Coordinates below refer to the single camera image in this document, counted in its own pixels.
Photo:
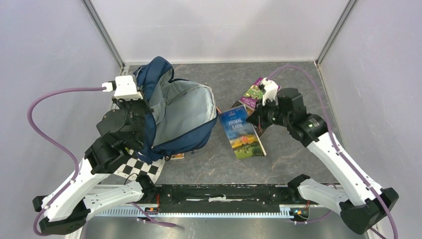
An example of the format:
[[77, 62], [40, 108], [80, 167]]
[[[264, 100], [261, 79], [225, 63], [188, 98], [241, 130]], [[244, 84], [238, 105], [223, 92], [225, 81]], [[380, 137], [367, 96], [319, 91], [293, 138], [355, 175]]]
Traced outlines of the purple Treehouse book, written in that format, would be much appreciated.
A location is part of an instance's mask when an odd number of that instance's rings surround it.
[[259, 85], [262, 80], [262, 77], [258, 78], [255, 83], [239, 99], [239, 102], [244, 104], [250, 110], [255, 109], [256, 103], [261, 100], [264, 95], [263, 91], [259, 88]]

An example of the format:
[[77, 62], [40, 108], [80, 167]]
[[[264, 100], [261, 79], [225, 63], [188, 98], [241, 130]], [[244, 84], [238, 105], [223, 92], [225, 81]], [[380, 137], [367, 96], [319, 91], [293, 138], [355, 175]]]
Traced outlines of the Animal Farm book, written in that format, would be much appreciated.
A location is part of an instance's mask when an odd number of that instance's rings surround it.
[[266, 156], [266, 151], [254, 126], [247, 122], [245, 105], [231, 108], [219, 115], [219, 120], [236, 158], [245, 159]]

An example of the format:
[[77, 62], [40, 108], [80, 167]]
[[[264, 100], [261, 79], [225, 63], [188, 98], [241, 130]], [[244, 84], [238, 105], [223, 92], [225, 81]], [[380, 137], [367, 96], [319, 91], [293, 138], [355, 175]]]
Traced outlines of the navy blue backpack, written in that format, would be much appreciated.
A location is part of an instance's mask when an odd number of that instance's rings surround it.
[[145, 142], [136, 157], [147, 163], [201, 149], [217, 122], [211, 87], [174, 77], [161, 56], [137, 68], [133, 75], [151, 108], [145, 119]]

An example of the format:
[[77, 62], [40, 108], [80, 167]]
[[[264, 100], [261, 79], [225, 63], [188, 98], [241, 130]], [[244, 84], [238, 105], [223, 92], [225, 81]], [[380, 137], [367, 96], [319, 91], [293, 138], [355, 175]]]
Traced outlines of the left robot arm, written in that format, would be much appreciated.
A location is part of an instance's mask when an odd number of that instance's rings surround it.
[[51, 194], [33, 199], [39, 213], [33, 228], [39, 236], [67, 235], [103, 211], [139, 200], [150, 203], [156, 198], [150, 178], [142, 174], [113, 190], [89, 193], [133, 158], [128, 150], [144, 148], [148, 103], [141, 99], [118, 99], [116, 103], [118, 109], [107, 112], [98, 123], [100, 136], [86, 150], [74, 172]]

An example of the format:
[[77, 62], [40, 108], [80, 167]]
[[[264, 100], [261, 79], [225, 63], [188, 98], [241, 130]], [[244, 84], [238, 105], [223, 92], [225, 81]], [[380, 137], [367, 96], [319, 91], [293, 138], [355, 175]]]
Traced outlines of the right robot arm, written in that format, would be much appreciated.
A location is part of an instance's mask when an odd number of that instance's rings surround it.
[[382, 187], [349, 157], [325, 120], [307, 112], [297, 89], [265, 86], [262, 91], [263, 97], [248, 122], [258, 127], [285, 127], [342, 186], [338, 190], [302, 174], [288, 183], [287, 195], [291, 202], [318, 203], [339, 214], [346, 226], [359, 235], [371, 230], [383, 218], [391, 217], [391, 210], [399, 199], [397, 191]]

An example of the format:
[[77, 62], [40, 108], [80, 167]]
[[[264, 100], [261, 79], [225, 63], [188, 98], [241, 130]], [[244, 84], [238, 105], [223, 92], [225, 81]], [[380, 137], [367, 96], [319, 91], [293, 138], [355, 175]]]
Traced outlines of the orange card pack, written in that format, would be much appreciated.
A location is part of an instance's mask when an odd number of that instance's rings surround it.
[[171, 160], [177, 160], [177, 159], [184, 159], [185, 154], [184, 153], [178, 153], [174, 154], [170, 157]]

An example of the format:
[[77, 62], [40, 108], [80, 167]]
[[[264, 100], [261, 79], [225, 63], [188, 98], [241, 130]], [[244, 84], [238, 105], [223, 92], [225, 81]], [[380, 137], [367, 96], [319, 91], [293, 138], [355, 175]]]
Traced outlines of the Three Days dark book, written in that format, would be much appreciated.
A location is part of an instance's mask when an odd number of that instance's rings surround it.
[[[232, 108], [238, 107], [240, 105], [244, 105], [246, 107], [246, 111], [248, 116], [250, 116], [253, 113], [253, 109], [251, 109], [247, 104], [242, 103], [241, 101], [236, 101], [233, 105]], [[265, 131], [267, 130], [266, 127], [258, 127], [258, 126], [254, 126], [255, 131], [257, 132], [258, 137], [260, 138]]]

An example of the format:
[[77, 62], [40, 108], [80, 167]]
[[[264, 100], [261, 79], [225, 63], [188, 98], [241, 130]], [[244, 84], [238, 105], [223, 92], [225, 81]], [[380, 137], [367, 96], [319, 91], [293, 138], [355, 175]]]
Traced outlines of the checkerboard calibration board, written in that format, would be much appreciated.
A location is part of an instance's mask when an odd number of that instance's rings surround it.
[[132, 155], [132, 158], [130, 158], [126, 164], [120, 165], [114, 172], [114, 175], [132, 181], [136, 179], [137, 175], [147, 175], [152, 183], [155, 184], [163, 170], [166, 162], [165, 159], [159, 159], [153, 161], [152, 164], [147, 164], [138, 159], [133, 150], [128, 150], [128, 152]]

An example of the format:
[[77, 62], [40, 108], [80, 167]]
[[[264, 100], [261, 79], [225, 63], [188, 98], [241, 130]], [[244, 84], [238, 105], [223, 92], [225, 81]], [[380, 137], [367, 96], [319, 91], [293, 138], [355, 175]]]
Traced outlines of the aluminium frame rail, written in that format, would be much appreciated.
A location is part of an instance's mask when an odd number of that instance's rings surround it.
[[67, 221], [82, 225], [104, 212], [136, 217], [188, 218], [288, 218], [296, 220], [300, 209], [320, 205], [340, 215], [349, 226], [375, 222], [379, 202], [368, 188], [356, 199], [346, 188], [336, 189], [306, 176], [286, 185], [277, 184], [163, 184], [140, 181], [87, 190], [76, 196]]

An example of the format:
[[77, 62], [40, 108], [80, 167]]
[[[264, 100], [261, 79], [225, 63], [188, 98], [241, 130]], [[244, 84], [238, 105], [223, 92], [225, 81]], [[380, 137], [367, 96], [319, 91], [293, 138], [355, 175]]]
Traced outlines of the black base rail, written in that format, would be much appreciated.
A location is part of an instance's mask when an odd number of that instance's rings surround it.
[[161, 213], [275, 213], [280, 205], [304, 207], [285, 184], [162, 184], [138, 204], [156, 204]]

